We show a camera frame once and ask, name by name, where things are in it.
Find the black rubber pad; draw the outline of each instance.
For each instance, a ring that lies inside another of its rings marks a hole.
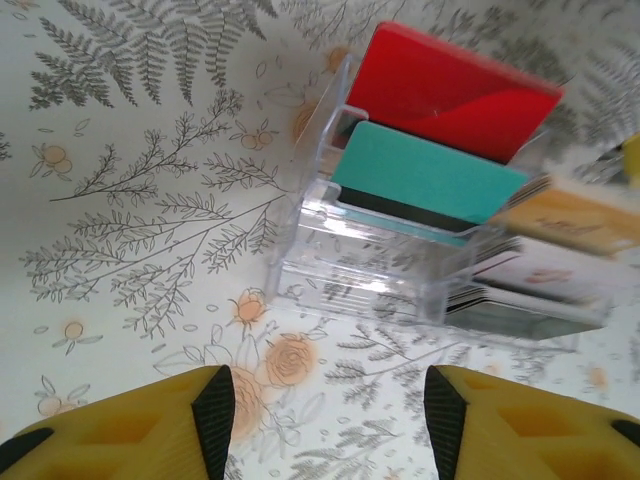
[[[0,475],[53,434],[52,428],[39,428],[0,445]]]
[[[209,480],[223,480],[236,408],[229,367],[220,367],[191,408]]]
[[[438,476],[440,480],[454,480],[467,402],[434,366],[427,370],[424,410]]]
[[[636,447],[640,447],[640,425],[629,420],[614,420],[611,422],[611,426]]]

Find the teal card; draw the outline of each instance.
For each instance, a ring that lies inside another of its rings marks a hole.
[[[421,210],[477,225],[486,223],[498,212],[527,182],[528,176],[363,121],[351,135],[331,180],[355,199],[347,202],[352,205],[358,205],[358,198],[366,197],[359,206],[386,202],[387,210],[409,212],[403,216],[408,220]]]

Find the black stripe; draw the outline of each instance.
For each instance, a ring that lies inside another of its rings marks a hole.
[[[460,220],[459,218],[450,217],[431,210],[424,210],[419,207],[414,207],[413,205],[389,200],[388,198],[354,190],[349,187],[342,187],[338,201],[449,232],[464,232],[477,226],[477,224],[467,222],[466,220]]]

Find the floral patterned surface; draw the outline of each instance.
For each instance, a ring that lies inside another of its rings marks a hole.
[[[563,84],[549,124],[582,162],[640,130],[637,1],[0,2],[0,440],[219,363],[234,480],[435,478],[432,363],[640,415],[637,289],[571,355],[265,304],[279,165],[344,55],[392,18]]]

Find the orange rose drawing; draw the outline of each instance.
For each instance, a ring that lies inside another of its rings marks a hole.
[[[240,323],[245,328],[249,327],[251,329],[254,324],[262,319],[267,311],[264,292],[259,288],[247,288],[242,292],[237,302],[235,300],[230,301],[234,305],[231,323]]]
[[[315,364],[313,346],[302,335],[284,334],[266,354],[269,381],[286,387],[302,382]]]
[[[245,439],[258,427],[264,407],[262,405],[262,387],[253,373],[240,367],[231,368],[233,391],[236,396],[236,413],[233,419],[231,440]]]

